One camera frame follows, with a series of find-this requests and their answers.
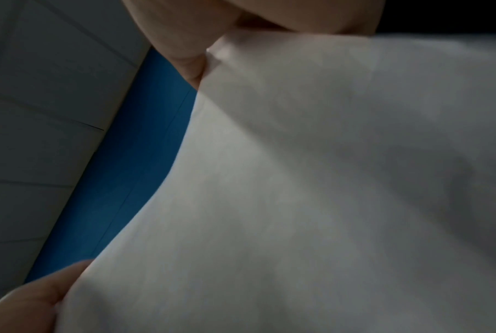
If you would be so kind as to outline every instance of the white fabric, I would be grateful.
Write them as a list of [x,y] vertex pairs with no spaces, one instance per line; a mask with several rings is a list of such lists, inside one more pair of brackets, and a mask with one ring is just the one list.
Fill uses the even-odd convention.
[[235,32],[58,333],[496,332],[496,39]]

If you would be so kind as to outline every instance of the blue mat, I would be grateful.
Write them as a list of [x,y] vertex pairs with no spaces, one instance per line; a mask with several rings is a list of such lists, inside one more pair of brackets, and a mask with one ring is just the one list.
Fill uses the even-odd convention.
[[195,96],[168,61],[148,53],[27,282],[94,258],[133,218],[169,173]]

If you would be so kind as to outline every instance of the blue sheet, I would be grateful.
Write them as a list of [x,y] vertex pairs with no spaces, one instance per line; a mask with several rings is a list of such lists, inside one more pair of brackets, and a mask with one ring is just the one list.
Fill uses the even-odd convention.
[[94,258],[170,171],[196,91],[151,50],[26,281]]

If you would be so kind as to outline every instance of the white sheet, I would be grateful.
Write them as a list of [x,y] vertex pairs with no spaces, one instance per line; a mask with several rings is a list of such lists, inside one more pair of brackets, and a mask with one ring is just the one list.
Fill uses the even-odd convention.
[[235,32],[58,333],[496,332],[496,39]]

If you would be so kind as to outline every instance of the white wall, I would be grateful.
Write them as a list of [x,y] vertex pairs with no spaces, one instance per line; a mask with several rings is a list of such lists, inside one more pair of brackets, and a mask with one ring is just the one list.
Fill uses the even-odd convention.
[[148,48],[119,0],[0,0],[0,297],[24,281]]

